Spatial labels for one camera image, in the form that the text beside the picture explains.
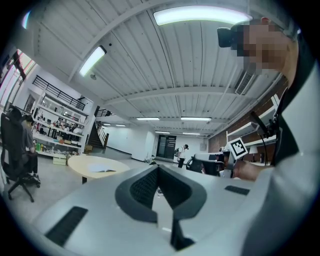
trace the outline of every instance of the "round table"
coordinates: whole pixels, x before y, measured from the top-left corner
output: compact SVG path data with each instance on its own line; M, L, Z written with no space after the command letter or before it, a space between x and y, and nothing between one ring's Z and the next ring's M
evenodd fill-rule
M111 170L106 172L91 172L89 166L91 164L104 164L110 167ZM122 162L109 158L92 156L92 155L76 155L68 160L68 166L77 174L82 176L82 184L87 182L87 178L99 179L128 171L130 168Z

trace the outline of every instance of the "ceiling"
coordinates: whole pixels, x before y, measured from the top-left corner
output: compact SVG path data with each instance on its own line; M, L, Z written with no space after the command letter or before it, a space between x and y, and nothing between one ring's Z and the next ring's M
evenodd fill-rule
M236 94L245 75L242 62L229 48L219 48L217 38L217 28L230 24L182 21L158 26L153 13L179 6L212 5L255 18L267 14L288 26L288 17L283 13L268 12L276 10L269 2L247 3L44 1L30 14L32 47L25 50L48 72L128 124L146 124L137 117L159 117L160 121L147 122L155 131L197 132L207 137L255 103L278 73L254 74L244 95ZM99 45L106 49L106 55L82 77L81 66ZM90 78L93 73L96 80ZM212 121L180 121L185 116L211 117Z

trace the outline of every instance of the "floor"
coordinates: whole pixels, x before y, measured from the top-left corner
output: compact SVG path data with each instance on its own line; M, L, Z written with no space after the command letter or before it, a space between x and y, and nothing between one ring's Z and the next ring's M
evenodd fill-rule
M120 161L131 169L145 167L148 163L140 162L131 158L130 154L107 148L104 152L101 149L93 149L92 156L104 157ZM157 164L164 164L168 167L178 166L168 162L157 160ZM38 173L41 179L41 187L30 186L28 189L34 198L34 203L30 202L29 196L19 186L11 194L13 200L8 200L4 193L4 200L8 207L17 213L24 221L32 223L41 212L52 206L59 199L78 189L82 185L82 178L65 165L55 165L51 157L40 155L38 157ZM4 186L4 191L8 191L11 184ZM172 226L172 210L162 195L156 192L152 209L158 213L158 228L164 236L170 239Z

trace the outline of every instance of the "desk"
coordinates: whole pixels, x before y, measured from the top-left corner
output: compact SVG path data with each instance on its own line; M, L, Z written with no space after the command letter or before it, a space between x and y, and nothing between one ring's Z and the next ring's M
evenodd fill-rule
M91 172L88 167L90 164L106 164L110 166L112 170L116 171ZM82 184L87 182L87 178L99 179L117 173L122 173L130 169L122 162L92 155L72 156L68 160L68 165L73 171L82 176Z

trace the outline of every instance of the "black office chair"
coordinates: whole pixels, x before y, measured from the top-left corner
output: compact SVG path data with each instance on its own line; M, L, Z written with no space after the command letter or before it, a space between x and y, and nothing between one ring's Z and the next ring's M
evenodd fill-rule
M8 191L9 199L12 200L11 192L21 185L33 203L35 200L26 187L26 184L30 182L26 179L28 169L23 165L22 160L23 128L20 121L21 113L13 106L9 109L7 114L1 114L1 166L6 174L6 181L8 184L10 184L10 180L15 182ZM35 184L38 188L40 187L39 184L34 182L32 184Z

